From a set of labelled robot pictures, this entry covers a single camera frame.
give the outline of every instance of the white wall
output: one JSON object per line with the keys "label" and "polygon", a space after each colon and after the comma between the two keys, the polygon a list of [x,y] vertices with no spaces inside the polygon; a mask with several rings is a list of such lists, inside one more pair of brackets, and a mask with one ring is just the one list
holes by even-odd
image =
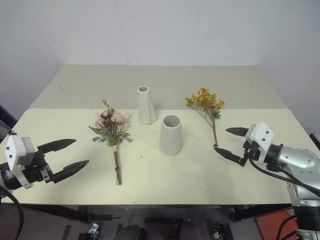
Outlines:
{"label": "white wall", "polygon": [[320,132],[318,0],[0,0],[0,104],[19,118],[67,64],[258,65]]}

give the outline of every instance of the pink flower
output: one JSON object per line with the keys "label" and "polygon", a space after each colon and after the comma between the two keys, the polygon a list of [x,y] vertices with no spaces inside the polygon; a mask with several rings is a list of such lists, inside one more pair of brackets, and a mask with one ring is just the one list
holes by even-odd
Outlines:
{"label": "pink flower", "polygon": [[123,124],[125,121],[125,117],[123,115],[121,115],[120,113],[114,112],[111,117],[111,121],[114,123]]}
{"label": "pink flower", "polygon": [[101,116],[105,118],[109,113],[110,113],[109,109],[108,109],[108,110],[104,110],[104,111],[101,113]]}
{"label": "pink flower", "polygon": [[102,129],[104,127],[104,119],[99,118],[97,121],[95,121],[95,127],[97,129]]}

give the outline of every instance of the ceramic vase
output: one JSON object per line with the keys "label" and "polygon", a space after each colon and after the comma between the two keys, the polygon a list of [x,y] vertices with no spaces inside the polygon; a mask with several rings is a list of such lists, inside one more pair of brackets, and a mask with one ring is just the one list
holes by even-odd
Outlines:
{"label": "ceramic vase", "polygon": [[148,86],[140,86],[137,89],[138,115],[142,124],[152,124],[157,120],[156,111],[151,98],[151,91]]}
{"label": "ceramic vase", "polygon": [[182,148],[181,121],[177,116],[166,116],[161,124],[160,150],[165,155],[176,155]]}

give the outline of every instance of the white table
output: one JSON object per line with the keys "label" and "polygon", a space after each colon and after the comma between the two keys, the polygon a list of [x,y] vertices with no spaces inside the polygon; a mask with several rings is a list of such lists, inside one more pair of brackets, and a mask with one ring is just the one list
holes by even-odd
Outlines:
{"label": "white table", "polygon": [[42,109],[137,109],[137,88],[151,88],[156,109],[186,109],[185,97],[209,88],[224,109],[287,108],[256,66],[63,65],[30,106]]}
{"label": "white table", "polygon": [[[128,112],[128,133],[132,143],[119,145],[123,185],[116,185],[112,148],[93,142],[99,109],[29,109],[14,130],[30,137],[33,145],[64,138],[77,142],[46,154],[52,171],[89,159],[90,162],[57,184],[36,182],[28,190],[14,191],[21,203],[55,205],[238,205],[289,203],[287,184],[264,175],[250,163],[241,167],[213,150],[212,131],[193,110],[158,110],[151,125],[139,123],[136,110]],[[159,150],[161,120],[167,115],[181,119],[183,148],[175,156]],[[274,144],[306,148],[320,156],[307,133],[288,109],[224,109],[216,123],[220,148],[242,155],[243,137],[225,132],[230,127],[246,127],[264,121],[275,134]],[[5,161],[6,139],[0,144],[0,160]]]}

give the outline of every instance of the blue flower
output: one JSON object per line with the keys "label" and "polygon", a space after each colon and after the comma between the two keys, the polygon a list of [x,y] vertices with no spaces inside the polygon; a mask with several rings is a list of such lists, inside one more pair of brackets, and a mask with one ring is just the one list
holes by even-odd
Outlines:
{"label": "blue flower", "polygon": [[218,110],[212,110],[213,116],[215,119],[220,119],[221,115],[220,115],[220,111]]}

